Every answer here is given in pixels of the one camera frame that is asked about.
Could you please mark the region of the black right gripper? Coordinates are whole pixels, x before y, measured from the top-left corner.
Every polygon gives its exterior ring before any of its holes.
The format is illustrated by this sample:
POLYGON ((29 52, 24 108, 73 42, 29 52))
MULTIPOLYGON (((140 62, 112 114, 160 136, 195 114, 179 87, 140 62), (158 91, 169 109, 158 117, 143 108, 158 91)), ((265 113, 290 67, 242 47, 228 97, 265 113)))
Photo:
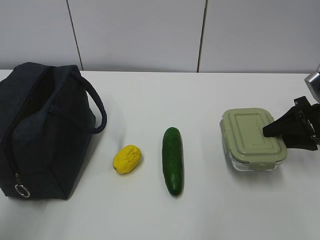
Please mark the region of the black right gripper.
POLYGON ((305 96, 294 100, 282 117, 263 128, 265 137, 281 136, 288 149, 317 151, 320 145, 320 104, 305 96))

